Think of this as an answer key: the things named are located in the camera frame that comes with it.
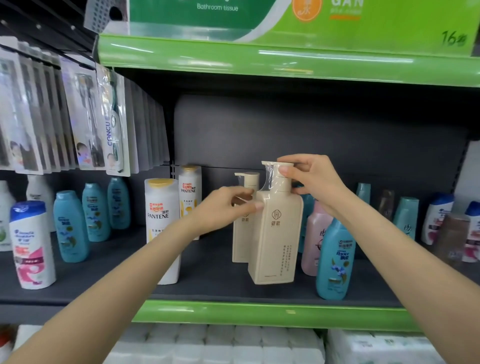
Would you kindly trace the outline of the black toothbrush blister pack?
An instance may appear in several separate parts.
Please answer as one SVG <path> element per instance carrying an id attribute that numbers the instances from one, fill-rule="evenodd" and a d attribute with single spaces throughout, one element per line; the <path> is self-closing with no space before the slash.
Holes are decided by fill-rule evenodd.
<path id="1" fill-rule="evenodd" d="M 105 171 L 97 72 L 92 63 L 60 57 L 73 151 L 83 171 Z"/>

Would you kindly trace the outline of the pink shampoo bottle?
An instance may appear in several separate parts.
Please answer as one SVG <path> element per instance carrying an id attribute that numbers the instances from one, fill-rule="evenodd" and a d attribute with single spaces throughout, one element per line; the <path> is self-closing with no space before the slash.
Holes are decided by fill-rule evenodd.
<path id="1" fill-rule="evenodd" d="M 308 276 L 317 276 L 322 242 L 332 221 L 333 216 L 329 215 L 321 203 L 315 200 L 313 211 L 307 219 L 301 259 L 301 269 Z"/>

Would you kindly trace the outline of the teal white-print bottle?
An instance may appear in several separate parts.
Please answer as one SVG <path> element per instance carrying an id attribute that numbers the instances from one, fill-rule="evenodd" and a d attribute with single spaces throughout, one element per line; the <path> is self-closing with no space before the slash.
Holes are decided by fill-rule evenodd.
<path id="1" fill-rule="evenodd" d="M 419 199 L 401 197 L 393 216 L 393 224 L 412 240 L 416 238 Z"/>

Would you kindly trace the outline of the white blue-cap shampoo bottle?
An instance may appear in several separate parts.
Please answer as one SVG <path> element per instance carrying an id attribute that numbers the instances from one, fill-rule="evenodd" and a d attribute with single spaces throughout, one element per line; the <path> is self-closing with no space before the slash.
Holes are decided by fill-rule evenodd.
<path id="1" fill-rule="evenodd" d="M 476 263 L 480 260 L 480 202 L 471 201 L 465 216 L 469 219 L 469 228 L 462 262 Z"/>
<path id="2" fill-rule="evenodd" d="M 430 200 L 421 230 L 421 241 L 432 246 L 445 216 L 451 212 L 455 197 L 452 193 L 437 192 Z"/>

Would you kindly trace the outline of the teal blue-flower shampoo bottle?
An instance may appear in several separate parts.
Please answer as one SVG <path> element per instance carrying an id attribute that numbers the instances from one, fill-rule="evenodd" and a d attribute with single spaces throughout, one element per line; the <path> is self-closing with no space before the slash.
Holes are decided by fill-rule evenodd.
<path id="1" fill-rule="evenodd" d="M 326 229 L 317 267 L 316 290 L 323 300 L 343 300 L 347 294 L 356 240 L 336 218 Z"/>

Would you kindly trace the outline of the grey perforated hang tab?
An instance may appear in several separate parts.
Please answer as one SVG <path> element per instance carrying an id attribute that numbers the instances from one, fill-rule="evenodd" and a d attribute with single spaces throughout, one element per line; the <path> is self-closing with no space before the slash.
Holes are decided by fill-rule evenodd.
<path id="1" fill-rule="evenodd" d="M 130 0 L 87 0 L 83 27 L 99 34 L 110 22 L 127 22 L 129 5 Z"/>

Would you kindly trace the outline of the white green-label bottle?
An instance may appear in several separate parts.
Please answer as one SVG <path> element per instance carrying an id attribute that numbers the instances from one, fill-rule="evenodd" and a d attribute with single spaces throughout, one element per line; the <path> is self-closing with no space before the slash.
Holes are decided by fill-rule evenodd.
<path id="1" fill-rule="evenodd" d="M 0 252 L 12 251 L 9 223 L 10 209 L 15 203 L 7 181 L 0 180 Z"/>

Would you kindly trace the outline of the row of grey card packs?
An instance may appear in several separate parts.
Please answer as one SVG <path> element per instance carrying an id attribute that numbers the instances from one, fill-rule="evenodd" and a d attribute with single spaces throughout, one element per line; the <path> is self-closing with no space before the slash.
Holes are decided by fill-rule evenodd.
<path id="1" fill-rule="evenodd" d="M 171 161 L 163 106 L 137 83 L 123 78 L 129 142 L 129 175 Z"/>

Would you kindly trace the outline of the large beige pump bottle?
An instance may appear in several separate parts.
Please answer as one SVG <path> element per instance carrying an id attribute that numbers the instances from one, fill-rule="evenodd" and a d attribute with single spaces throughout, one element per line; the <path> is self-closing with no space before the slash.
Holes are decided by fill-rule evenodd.
<path id="1" fill-rule="evenodd" d="M 264 186 L 255 200 L 262 210 L 255 214 L 248 272 L 256 285 L 294 281 L 303 218 L 303 199 L 292 193 L 291 178 L 279 167 L 293 163 L 262 161 Z"/>

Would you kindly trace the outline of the large white yellow-cap shampoo bottle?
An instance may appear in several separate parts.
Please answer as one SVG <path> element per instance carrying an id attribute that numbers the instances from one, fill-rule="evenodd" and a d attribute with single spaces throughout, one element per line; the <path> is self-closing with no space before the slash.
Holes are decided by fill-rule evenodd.
<path id="1" fill-rule="evenodd" d="M 144 181 L 146 243 L 152 241 L 180 216 L 177 179 L 151 178 Z"/>

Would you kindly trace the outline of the green shelf edge strip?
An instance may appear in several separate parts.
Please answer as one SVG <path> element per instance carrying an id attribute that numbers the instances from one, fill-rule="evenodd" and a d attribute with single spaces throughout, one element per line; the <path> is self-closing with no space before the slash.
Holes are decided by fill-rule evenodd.
<path id="1" fill-rule="evenodd" d="M 270 326 L 301 329 L 421 332 L 404 308 L 146 300 L 133 323 Z"/>
<path id="2" fill-rule="evenodd" d="M 95 60 L 113 68 L 480 88 L 480 57 L 444 57 L 172 40 L 103 33 Z"/>

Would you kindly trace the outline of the small beige pump bottle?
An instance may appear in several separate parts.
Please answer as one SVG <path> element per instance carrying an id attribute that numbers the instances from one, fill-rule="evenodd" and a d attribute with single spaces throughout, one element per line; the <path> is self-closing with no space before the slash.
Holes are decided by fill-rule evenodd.
<path id="1" fill-rule="evenodd" d="M 238 184 L 252 189 L 256 192 L 259 189 L 260 173 L 255 171 L 236 172 Z M 232 235 L 232 262 L 248 263 L 250 258 L 250 246 L 253 236 L 253 217 L 245 214 L 233 222 Z"/>

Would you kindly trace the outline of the row of hanging toothbrush packs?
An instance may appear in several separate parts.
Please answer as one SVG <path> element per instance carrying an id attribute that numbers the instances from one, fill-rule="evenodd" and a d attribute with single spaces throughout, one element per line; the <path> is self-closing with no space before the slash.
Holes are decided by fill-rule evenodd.
<path id="1" fill-rule="evenodd" d="M 0 171 L 43 175 L 78 166 L 59 57 L 0 36 Z"/>

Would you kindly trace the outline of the person's right forearm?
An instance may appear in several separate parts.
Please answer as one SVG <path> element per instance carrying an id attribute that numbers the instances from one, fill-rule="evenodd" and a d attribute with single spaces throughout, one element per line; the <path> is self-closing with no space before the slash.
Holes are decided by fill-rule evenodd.
<path id="1" fill-rule="evenodd" d="M 480 364 L 480 286 L 351 191 L 327 203 L 447 364 Z"/>

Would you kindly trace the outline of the dark grey shelf board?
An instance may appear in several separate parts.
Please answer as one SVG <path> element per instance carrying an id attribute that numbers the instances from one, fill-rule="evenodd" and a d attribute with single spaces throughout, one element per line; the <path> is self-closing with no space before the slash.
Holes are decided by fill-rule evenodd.
<path id="1" fill-rule="evenodd" d="M 87 259 L 65 263 L 52 236 L 56 282 L 39 290 L 20 287 L 13 254 L 0 252 L 0 305 L 65 306 L 126 258 L 146 245 L 146 230 L 121 230 L 113 238 L 91 245 Z M 297 264 L 292 283 L 255 285 L 246 264 L 231 261 L 231 230 L 222 229 L 193 241 L 182 253 L 178 282 L 157 286 L 153 300 L 202 301 L 273 305 L 357 306 L 399 308 L 401 303 L 370 261 L 360 254 L 343 300 L 323 300 L 315 278 Z"/>

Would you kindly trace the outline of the white toilet roll pack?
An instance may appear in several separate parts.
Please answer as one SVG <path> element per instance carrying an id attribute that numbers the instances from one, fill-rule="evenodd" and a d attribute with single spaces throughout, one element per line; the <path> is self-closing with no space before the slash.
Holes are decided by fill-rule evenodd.
<path id="1" fill-rule="evenodd" d="M 103 364 L 326 364 L 313 329 L 132 324 Z"/>

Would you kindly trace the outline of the person's left forearm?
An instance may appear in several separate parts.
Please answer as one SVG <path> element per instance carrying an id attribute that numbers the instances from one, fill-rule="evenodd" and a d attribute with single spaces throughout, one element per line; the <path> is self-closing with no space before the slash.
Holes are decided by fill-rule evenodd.
<path id="1" fill-rule="evenodd" d="M 102 364 L 178 255 L 197 236 L 177 220 L 43 325 L 4 364 Z"/>

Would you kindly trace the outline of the green bathroom tissue package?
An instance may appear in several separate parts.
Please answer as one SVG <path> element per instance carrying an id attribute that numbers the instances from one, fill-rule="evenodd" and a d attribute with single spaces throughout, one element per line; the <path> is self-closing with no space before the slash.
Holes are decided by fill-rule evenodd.
<path id="1" fill-rule="evenodd" d="M 480 0 L 127 0 L 132 33 L 176 40 L 470 57 Z"/>

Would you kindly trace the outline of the person's right hand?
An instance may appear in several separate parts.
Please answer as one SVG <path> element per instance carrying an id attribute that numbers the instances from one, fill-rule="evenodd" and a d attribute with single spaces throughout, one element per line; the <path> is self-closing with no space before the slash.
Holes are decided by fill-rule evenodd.
<path id="1" fill-rule="evenodd" d="M 348 189 L 327 155 L 293 154 L 277 159 L 281 166 L 293 166 L 304 172 L 304 180 L 295 180 L 302 186 L 292 187 L 297 195 L 310 194 L 335 217 L 358 204 L 357 196 Z"/>

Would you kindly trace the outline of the plain white bottle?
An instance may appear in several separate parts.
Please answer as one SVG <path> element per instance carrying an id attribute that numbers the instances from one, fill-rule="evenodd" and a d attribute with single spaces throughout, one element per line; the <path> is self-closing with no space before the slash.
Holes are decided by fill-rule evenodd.
<path id="1" fill-rule="evenodd" d="M 26 198 L 28 201 L 43 201 L 45 203 L 47 221 L 49 231 L 51 233 L 56 231 L 55 221 L 53 216 L 53 205 L 55 195 L 53 189 L 48 184 L 44 175 L 27 175 L 27 189 Z"/>

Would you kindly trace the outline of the slim brown bottle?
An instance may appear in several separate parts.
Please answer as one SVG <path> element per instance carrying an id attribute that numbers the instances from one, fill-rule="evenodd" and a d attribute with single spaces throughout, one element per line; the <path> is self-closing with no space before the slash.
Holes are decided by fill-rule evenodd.
<path id="1" fill-rule="evenodd" d="M 393 190 L 384 189 L 381 193 L 378 212 L 387 220 L 392 221 L 394 204 L 395 192 Z"/>

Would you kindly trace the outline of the brown translucent bottle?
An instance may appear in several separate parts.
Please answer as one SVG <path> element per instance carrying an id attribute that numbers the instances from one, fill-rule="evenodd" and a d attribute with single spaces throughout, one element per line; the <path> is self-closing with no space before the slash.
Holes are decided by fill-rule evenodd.
<path id="1" fill-rule="evenodd" d="M 469 227 L 470 218 L 467 215 L 447 214 L 433 244 L 433 255 L 454 269 L 459 269 Z"/>

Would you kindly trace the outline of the printed white tissue pack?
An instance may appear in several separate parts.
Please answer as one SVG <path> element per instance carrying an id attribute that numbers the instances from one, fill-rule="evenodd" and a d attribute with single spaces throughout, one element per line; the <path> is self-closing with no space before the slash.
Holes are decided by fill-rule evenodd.
<path id="1" fill-rule="evenodd" d="M 328 364 L 447 364 L 417 333 L 330 329 L 325 338 Z"/>

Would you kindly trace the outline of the person's left hand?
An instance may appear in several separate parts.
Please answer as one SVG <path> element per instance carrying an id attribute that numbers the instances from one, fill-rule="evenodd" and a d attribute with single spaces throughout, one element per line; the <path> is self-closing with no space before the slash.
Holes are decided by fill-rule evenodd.
<path id="1" fill-rule="evenodd" d="M 189 215 L 194 237 L 224 228 L 245 214 L 235 214 L 235 201 L 258 201 L 253 189 L 223 186 L 211 192 Z"/>

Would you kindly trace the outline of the small white yellow-cap shampoo bottle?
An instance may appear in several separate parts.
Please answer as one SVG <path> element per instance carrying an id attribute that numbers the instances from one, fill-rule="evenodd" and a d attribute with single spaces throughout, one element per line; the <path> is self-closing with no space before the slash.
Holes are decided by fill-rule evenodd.
<path id="1" fill-rule="evenodd" d="M 179 167 L 178 193 L 180 217 L 190 214 L 202 202 L 202 169 L 200 166 Z"/>

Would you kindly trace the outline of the white blue-cap pink-label bottle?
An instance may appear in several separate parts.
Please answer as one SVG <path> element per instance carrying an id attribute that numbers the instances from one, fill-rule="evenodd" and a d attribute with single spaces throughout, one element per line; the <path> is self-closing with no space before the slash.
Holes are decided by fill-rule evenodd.
<path id="1" fill-rule="evenodd" d="M 56 272 L 45 203 L 15 203 L 9 213 L 9 232 L 21 288 L 39 290 L 55 283 Z"/>

